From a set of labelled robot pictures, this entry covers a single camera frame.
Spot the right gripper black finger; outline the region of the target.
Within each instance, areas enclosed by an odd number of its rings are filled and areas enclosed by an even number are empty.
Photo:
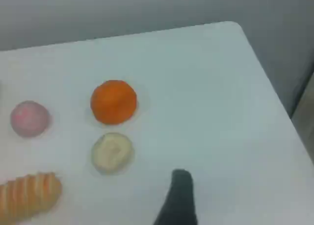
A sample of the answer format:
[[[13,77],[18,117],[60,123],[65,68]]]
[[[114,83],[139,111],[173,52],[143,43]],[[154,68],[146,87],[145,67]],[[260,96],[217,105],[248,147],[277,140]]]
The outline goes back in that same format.
[[[172,171],[171,183],[155,225],[197,225],[193,178],[189,171]]]

